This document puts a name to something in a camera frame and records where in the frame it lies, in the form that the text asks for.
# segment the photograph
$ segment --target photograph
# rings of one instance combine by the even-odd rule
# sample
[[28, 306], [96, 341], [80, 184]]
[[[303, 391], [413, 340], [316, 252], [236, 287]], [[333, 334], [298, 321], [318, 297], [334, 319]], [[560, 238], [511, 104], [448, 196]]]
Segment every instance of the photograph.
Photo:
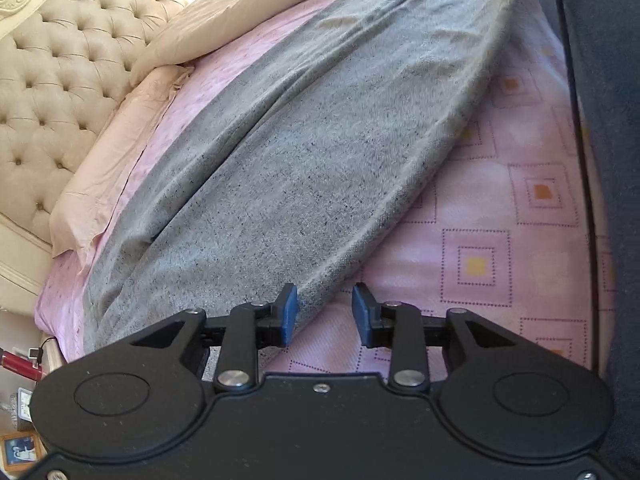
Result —
[[23, 431], [0, 437], [2, 466], [7, 472], [24, 471], [43, 455], [40, 439], [35, 431]]

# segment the patterned bed sheet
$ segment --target patterned bed sheet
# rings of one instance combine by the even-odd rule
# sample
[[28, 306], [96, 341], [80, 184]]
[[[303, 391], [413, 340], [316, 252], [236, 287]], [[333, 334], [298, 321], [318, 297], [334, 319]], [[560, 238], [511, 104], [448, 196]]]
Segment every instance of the patterned bed sheet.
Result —
[[[195, 62], [120, 197], [115, 221], [158, 158], [233, 78], [334, 0], [307, 0]], [[591, 174], [595, 174], [590, 157]], [[593, 178], [600, 269], [601, 345], [606, 358], [614, 275], [604, 206]], [[36, 323], [66, 359], [83, 355], [87, 273], [75, 253], [56, 258], [38, 298]], [[388, 372], [389, 352], [360, 346], [350, 285], [380, 301], [443, 315], [465, 306], [588, 366], [591, 306], [587, 231], [562, 47], [538, 0], [521, 0], [509, 43], [477, 114], [435, 179], [365, 265], [268, 365], [295, 372]], [[430, 351], [434, 380], [446, 372]]]

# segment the red cylinder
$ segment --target red cylinder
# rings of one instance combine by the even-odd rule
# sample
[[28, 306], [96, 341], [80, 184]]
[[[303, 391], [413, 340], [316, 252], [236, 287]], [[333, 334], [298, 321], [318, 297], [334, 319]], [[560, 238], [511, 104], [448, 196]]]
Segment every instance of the red cylinder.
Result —
[[42, 379], [41, 366], [34, 368], [31, 362], [27, 361], [27, 359], [18, 357], [11, 352], [7, 352], [6, 350], [2, 351], [2, 355], [0, 357], [0, 366], [18, 375], [21, 375], [22, 377], [31, 379], [32, 381], [39, 381]]

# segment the cream headboard frame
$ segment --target cream headboard frame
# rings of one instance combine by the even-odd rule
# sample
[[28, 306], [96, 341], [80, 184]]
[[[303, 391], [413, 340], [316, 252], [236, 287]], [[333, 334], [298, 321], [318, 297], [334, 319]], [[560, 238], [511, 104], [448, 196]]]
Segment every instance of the cream headboard frame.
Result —
[[[46, 0], [0, 0], [0, 39]], [[32, 316], [52, 264], [51, 247], [0, 214], [0, 309]]]

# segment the framed photo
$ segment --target framed photo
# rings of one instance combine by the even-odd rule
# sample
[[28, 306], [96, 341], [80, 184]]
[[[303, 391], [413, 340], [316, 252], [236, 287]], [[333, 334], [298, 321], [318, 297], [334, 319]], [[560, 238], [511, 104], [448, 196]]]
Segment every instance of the framed photo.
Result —
[[43, 455], [42, 443], [35, 431], [21, 431], [0, 437], [2, 466], [8, 473], [29, 469]]

